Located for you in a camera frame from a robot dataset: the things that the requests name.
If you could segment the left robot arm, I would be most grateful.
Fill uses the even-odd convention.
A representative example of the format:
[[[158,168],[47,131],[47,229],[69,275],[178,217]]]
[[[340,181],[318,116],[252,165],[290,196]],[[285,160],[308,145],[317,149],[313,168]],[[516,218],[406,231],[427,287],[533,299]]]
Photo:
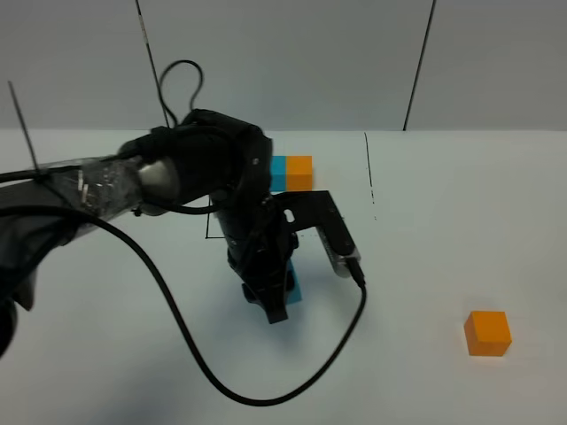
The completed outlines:
[[[77,159],[1,178],[1,346],[18,307],[35,302],[35,274],[55,248],[123,213],[212,213],[245,297],[272,323],[287,319],[297,237],[270,194],[273,143],[257,126],[195,110],[108,157]]]

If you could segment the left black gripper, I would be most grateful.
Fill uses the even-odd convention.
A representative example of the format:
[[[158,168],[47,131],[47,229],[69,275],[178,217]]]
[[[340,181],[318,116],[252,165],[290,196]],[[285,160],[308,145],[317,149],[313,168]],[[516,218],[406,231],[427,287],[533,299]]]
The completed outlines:
[[[269,324],[288,319],[292,268],[298,237],[268,185],[214,192],[216,217],[229,249],[229,264],[243,280],[248,303],[258,305]]]

